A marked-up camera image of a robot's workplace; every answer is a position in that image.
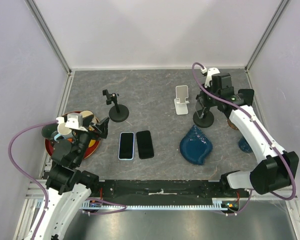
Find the light blue phone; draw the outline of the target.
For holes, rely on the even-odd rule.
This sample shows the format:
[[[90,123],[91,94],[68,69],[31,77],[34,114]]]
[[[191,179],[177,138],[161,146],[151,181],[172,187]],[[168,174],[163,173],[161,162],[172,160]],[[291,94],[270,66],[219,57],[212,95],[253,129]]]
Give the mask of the light blue phone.
[[[121,161],[133,160],[135,153],[135,134],[121,132],[119,137],[118,159]]]

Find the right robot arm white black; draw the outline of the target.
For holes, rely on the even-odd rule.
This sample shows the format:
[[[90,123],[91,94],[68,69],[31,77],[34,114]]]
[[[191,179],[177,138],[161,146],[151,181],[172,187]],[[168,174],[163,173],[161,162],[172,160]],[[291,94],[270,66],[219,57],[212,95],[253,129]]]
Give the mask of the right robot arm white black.
[[[257,166],[251,171],[223,174],[220,193],[230,197],[237,189],[249,189],[260,195],[271,193],[278,197],[277,190],[291,186],[291,195],[284,199],[292,200],[296,196],[299,157],[294,151],[287,152],[262,125],[252,107],[254,90],[240,89],[235,93],[231,75],[217,68],[203,69],[202,74],[206,79],[199,86],[201,91],[196,100],[201,109],[194,114],[194,123],[201,128],[210,127],[214,123],[210,109],[217,107],[241,132],[257,160]]]

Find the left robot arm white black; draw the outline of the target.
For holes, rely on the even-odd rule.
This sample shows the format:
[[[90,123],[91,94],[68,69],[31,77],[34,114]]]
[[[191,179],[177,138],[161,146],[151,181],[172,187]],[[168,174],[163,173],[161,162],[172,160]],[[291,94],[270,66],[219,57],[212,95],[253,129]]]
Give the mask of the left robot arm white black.
[[[80,206],[88,197],[99,193],[99,176],[78,170],[91,140],[99,141],[108,136],[109,117],[96,123],[93,118],[92,114],[83,117],[76,112],[56,118],[59,126],[70,130],[72,140],[57,139],[53,146],[54,166],[45,183],[47,196],[43,198],[27,240],[62,240]]]

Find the black round phone stand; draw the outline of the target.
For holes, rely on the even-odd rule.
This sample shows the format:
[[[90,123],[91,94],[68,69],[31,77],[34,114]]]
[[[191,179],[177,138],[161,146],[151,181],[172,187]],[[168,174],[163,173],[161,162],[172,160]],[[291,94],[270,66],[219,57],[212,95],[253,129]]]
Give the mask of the black round phone stand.
[[[111,107],[109,110],[109,118],[116,123],[121,123],[125,121],[129,117],[129,109],[123,105],[118,104],[118,94],[117,93],[109,93],[107,89],[104,89],[102,91],[102,95],[106,96],[106,104],[111,105],[114,104],[114,106]]]

